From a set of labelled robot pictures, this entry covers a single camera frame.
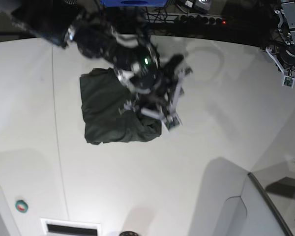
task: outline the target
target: blue object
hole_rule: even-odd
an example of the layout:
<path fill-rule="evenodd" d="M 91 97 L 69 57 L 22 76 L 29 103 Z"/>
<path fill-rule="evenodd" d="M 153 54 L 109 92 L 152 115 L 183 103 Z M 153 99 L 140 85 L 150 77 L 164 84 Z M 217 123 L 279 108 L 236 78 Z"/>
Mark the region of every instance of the blue object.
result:
<path fill-rule="evenodd" d="M 101 0 L 104 6 L 155 6 L 163 7 L 167 0 Z"/>

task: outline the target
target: gray mechanical part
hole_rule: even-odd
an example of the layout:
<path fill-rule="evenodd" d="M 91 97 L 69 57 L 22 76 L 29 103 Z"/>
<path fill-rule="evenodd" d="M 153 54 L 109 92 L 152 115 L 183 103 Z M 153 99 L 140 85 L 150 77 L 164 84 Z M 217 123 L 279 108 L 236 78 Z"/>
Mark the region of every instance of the gray mechanical part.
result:
<path fill-rule="evenodd" d="M 64 40 L 65 42 L 72 42 L 73 38 L 79 28 L 80 25 L 80 21 L 83 18 L 83 12 L 81 12 L 80 14 L 77 15 L 76 19 L 74 20 L 74 22 L 72 22 L 72 25 L 70 25 L 70 27 L 68 28 L 67 33 L 65 34 Z"/>
<path fill-rule="evenodd" d="M 293 88 L 295 83 L 295 71 L 292 71 L 290 69 L 284 69 L 282 64 L 279 62 L 277 57 L 272 53 L 272 49 L 267 47 L 265 51 L 268 53 L 268 55 L 274 60 L 275 64 L 279 68 L 279 70 L 282 73 L 282 85 L 288 86 L 290 88 Z"/>
<path fill-rule="evenodd" d="M 182 90 L 182 83 L 184 81 L 184 78 L 191 72 L 192 72 L 191 68 L 186 68 L 186 69 L 180 70 L 176 74 L 177 85 L 175 87 L 173 96 L 170 98 L 170 105 L 166 108 L 166 111 L 163 111 L 161 107 L 157 107 L 157 111 L 153 111 L 148 108 L 142 108 L 141 113 L 145 116 L 162 121 L 163 126 L 168 131 L 172 130 L 173 128 L 177 126 L 180 126 L 181 120 L 176 112 L 176 107 L 177 107 L 179 98 L 181 97 L 181 95 L 184 94 Z"/>
<path fill-rule="evenodd" d="M 277 26 L 279 33 L 287 45 L 290 45 L 290 44 L 295 45 L 295 2 L 294 1 L 286 2 L 285 0 L 282 0 L 281 6 L 282 6 L 282 9 L 276 9 L 274 11 L 275 14 L 277 14 L 280 18 L 280 22 Z M 287 37 L 283 34 L 283 30 L 282 30 L 284 18 L 286 19 L 288 27 L 289 27 L 289 33 Z"/>
<path fill-rule="evenodd" d="M 129 46 L 131 45 L 131 47 L 135 47 L 136 45 L 138 45 L 140 43 L 142 43 L 142 44 L 145 43 L 145 42 L 141 42 L 140 41 L 141 39 L 137 36 L 124 37 L 123 35 L 120 35 L 114 27 L 110 28 L 110 33 L 114 38 L 116 38 L 116 40 L 121 45 L 129 44 Z M 153 46 L 150 43 L 146 44 L 145 46 L 148 49 L 149 56 L 151 58 L 151 62 L 154 63 L 155 65 L 157 65 L 157 67 L 158 67 L 157 55 L 156 55 L 156 52 L 155 52 Z M 147 69 L 145 67 L 141 66 L 138 61 L 131 65 L 131 71 L 124 71 L 124 70 L 114 67 L 115 74 L 116 74 L 118 80 L 120 81 L 120 83 L 123 86 L 125 86 L 126 88 L 128 88 L 131 91 L 131 93 L 140 93 L 140 94 L 149 94 L 151 92 L 152 88 L 144 89 L 144 88 L 136 87 L 130 81 L 130 79 L 140 73 L 143 73 L 143 72 L 146 73 L 146 70 Z"/>

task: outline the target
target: black object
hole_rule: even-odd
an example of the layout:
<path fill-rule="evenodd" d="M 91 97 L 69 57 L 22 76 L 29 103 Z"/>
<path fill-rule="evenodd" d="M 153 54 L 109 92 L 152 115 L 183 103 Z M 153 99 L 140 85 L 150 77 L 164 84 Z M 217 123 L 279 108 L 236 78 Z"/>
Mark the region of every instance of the black object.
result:
<path fill-rule="evenodd" d="M 132 231 L 125 231 L 125 232 L 122 232 L 119 236 L 139 236 L 139 235 Z"/>
<path fill-rule="evenodd" d="M 132 111 L 120 114 L 132 94 L 119 82 L 113 69 L 94 69 L 82 75 L 80 87 L 88 143 L 148 142 L 161 135 L 159 120 Z"/>
<path fill-rule="evenodd" d="M 184 55 L 182 54 L 173 55 L 170 61 L 167 62 L 164 68 L 162 69 L 163 74 L 169 78 L 173 77 L 175 73 L 175 69 L 183 60 L 184 60 Z"/>
<path fill-rule="evenodd" d="M 118 69 L 131 71 L 131 65 L 138 61 L 144 61 L 149 57 L 149 51 L 141 45 L 135 48 L 127 48 L 117 43 L 116 39 L 102 33 L 99 27 L 89 24 L 81 24 L 74 36 L 74 41 L 79 49 L 87 49 L 88 57 L 103 57 Z"/>
<path fill-rule="evenodd" d="M 68 5 L 62 0 L 24 0 L 11 16 L 24 30 L 66 47 L 68 28 L 84 11 L 82 7 Z"/>
<path fill-rule="evenodd" d="M 97 230 L 47 224 L 48 232 L 60 235 L 97 236 Z"/>
<path fill-rule="evenodd" d="M 295 47 L 282 47 L 278 60 L 284 68 L 295 65 Z"/>

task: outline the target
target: vent grille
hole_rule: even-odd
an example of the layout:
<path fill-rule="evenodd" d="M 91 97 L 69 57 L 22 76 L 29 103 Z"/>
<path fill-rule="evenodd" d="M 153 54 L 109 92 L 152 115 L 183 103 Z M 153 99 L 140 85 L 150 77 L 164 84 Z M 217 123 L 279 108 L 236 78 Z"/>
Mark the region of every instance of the vent grille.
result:
<path fill-rule="evenodd" d="M 101 236 L 100 224 L 41 219 L 44 235 Z"/>

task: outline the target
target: black cable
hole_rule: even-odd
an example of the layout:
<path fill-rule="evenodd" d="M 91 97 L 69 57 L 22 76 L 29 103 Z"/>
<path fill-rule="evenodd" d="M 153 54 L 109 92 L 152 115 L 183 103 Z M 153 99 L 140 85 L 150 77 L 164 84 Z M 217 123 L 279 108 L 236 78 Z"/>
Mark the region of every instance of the black cable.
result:
<path fill-rule="evenodd" d="M 179 6 L 178 4 L 175 4 L 175 7 L 176 7 L 179 11 L 181 11 L 182 13 L 184 13 L 184 14 L 188 14 L 188 12 L 185 11 L 185 10 L 183 10 L 183 9 L 181 8 L 181 6 Z"/>
<path fill-rule="evenodd" d="M 168 13 L 167 13 L 167 10 L 166 10 L 166 8 L 164 8 L 164 11 L 165 11 L 165 13 L 166 13 L 166 17 L 164 18 L 164 21 L 166 22 L 166 20 L 167 20 L 167 17 L 168 17 Z"/>
<path fill-rule="evenodd" d="M 149 19 L 149 15 L 148 15 L 149 13 L 148 13 L 148 8 L 147 7 L 146 7 L 146 14 L 147 14 L 148 22 L 151 23 L 151 20 Z"/>
<path fill-rule="evenodd" d="M 155 17 L 153 24 L 156 22 L 156 19 L 158 18 L 158 16 L 159 16 L 160 12 L 161 12 L 161 11 L 160 11 L 160 10 L 158 10 L 158 14 L 157 14 L 157 16 Z"/>
<path fill-rule="evenodd" d="M 150 19 L 149 19 L 149 15 L 155 17 L 154 22 L 153 22 L 152 24 L 155 23 L 156 19 L 158 19 L 159 21 L 161 21 L 161 22 L 163 22 L 163 23 L 167 23 L 167 22 L 164 21 L 164 19 L 160 18 L 159 15 L 155 16 L 155 15 L 149 13 L 149 12 L 146 12 L 146 14 L 147 14 L 147 17 L 148 17 L 148 21 L 149 21 L 149 23 L 151 23 L 151 21 L 150 21 Z"/>
<path fill-rule="evenodd" d="M 161 21 L 164 22 L 164 23 L 167 23 L 167 21 L 166 21 L 167 16 L 165 17 L 164 13 L 161 12 L 161 10 L 166 11 L 166 9 L 165 9 L 165 8 L 161 8 L 161 7 L 158 8 L 158 14 L 161 14 L 161 15 L 163 16 L 163 19 L 162 19 L 161 16 L 159 16 L 159 15 L 157 15 L 156 18 L 159 19 L 159 20 L 161 20 Z"/>
<path fill-rule="evenodd" d="M 100 12 L 100 14 L 102 15 L 102 9 L 101 9 L 100 5 L 98 4 L 97 0 L 94 0 L 94 3 L 96 4 L 98 12 Z"/>

